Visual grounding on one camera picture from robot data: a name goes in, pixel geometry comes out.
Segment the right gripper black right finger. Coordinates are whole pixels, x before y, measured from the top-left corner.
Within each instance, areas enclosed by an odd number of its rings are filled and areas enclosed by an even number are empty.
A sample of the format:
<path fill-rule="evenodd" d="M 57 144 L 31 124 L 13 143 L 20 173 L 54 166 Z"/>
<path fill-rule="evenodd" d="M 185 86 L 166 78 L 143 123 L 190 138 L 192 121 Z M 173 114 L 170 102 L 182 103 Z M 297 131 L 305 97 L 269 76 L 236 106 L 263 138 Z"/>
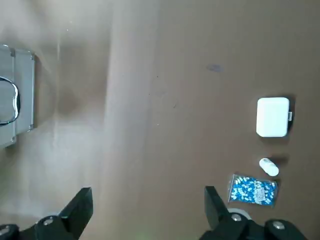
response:
<path fill-rule="evenodd" d="M 201 240 L 305 240 L 291 222 L 270 219 L 259 225 L 240 212 L 229 212 L 214 186 L 204 188 L 204 211 L 210 230 Z"/>

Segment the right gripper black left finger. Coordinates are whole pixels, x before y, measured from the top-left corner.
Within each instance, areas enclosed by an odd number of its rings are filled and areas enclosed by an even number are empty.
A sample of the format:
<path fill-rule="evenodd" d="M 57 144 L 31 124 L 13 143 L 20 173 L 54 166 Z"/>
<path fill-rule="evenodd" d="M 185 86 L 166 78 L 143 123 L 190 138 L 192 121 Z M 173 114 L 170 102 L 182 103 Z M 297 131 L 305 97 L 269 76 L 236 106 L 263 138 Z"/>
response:
<path fill-rule="evenodd" d="M 2 240 L 78 240 L 93 215 L 91 187 L 83 187 L 57 215 L 48 215 L 31 227 L 2 224 Z"/>

